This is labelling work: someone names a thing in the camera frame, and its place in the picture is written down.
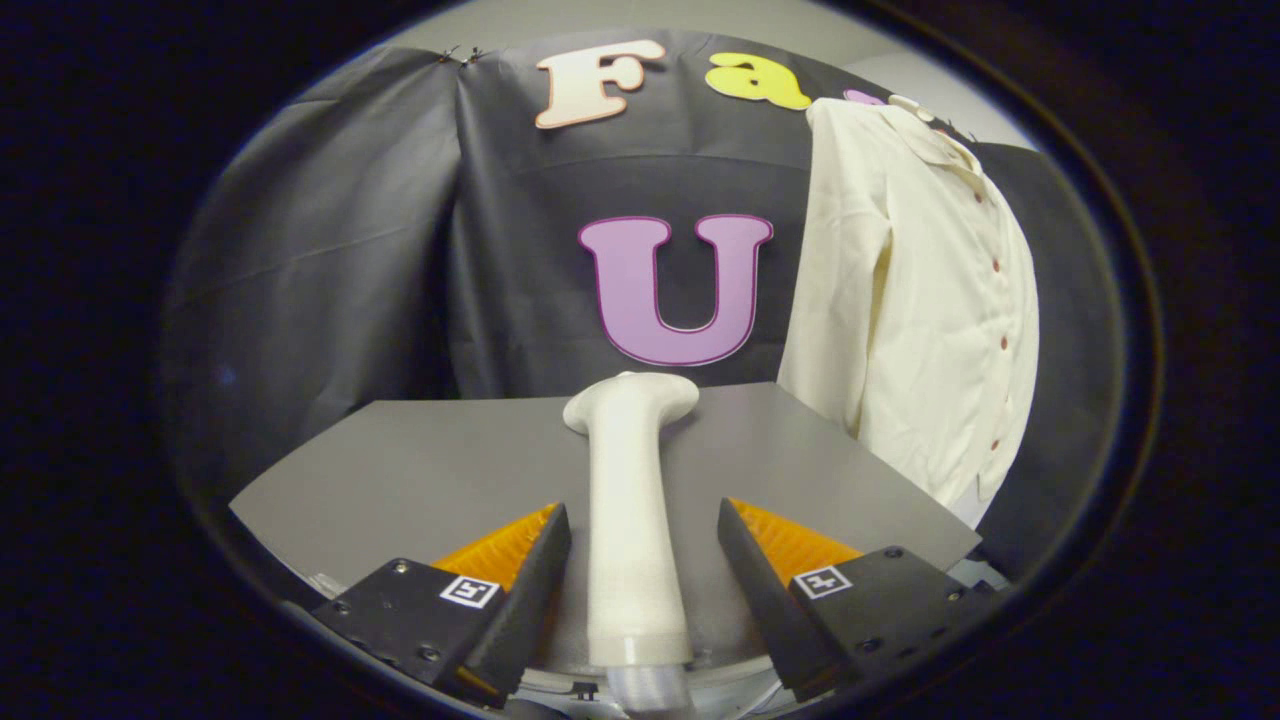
white cylindrical object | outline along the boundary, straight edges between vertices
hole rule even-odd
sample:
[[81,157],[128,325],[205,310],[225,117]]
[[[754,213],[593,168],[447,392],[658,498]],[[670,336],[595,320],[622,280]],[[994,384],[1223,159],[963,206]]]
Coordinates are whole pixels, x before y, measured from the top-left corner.
[[613,700],[632,720],[692,720],[694,701],[681,665],[625,665],[605,670]]
[[[564,406],[564,424],[590,436],[591,665],[678,666],[692,660],[667,529],[658,430],[696,402],[698,386],[685,378],[623,373],[593,384]],[[678,676],[684,683],[682,671]]]

gray table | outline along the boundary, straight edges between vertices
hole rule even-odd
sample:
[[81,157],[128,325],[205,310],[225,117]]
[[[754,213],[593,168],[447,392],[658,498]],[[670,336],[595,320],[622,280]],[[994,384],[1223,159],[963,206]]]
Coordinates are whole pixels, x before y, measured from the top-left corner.
[[[328,597],[392,557],[435,561],[550,502],[573,547],[538,670],[602,674],[586,661],[588,438],[567,398],[374,402],[251,483],[232,510]],[[774,383],[703,388],[662,433],[672,543],[695,669],[765,655],[716,539],[724,496],[851,547],[901,544],[947,570],[979,537],[928,495]]]

white button-up shirt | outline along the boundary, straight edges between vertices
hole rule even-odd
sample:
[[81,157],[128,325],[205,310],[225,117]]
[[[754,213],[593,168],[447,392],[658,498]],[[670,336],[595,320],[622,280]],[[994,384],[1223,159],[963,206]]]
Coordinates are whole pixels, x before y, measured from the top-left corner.
[[1030,250],[963,145],[895,105],[820,99],[778,383],[977,524],[1021,443]]

white handle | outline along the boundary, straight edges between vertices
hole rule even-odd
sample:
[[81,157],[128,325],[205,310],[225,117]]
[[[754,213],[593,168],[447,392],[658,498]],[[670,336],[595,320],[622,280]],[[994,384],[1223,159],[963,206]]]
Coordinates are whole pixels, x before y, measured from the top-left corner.
[[685,378],[622,373],[584,389],[564,406],[564,424],[590,436],[586,638],[591,665],[692,660],[667,530],[658,430],[696,404],[698,386]]

letter u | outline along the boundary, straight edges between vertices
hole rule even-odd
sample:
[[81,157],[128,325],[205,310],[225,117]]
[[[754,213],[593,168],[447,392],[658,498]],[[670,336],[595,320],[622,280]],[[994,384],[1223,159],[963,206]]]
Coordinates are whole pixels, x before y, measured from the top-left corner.
[[751,215],[709,215],[694,232],[716,249],[716,310],[692,329],[673,328],[658,313],[658,246],[671,240],[671,225],[658,218],[611,218],[579,233],[595,258],[604,332],[636,360],[705,365],[732,355],[751,334],[756,256],[773,225]]

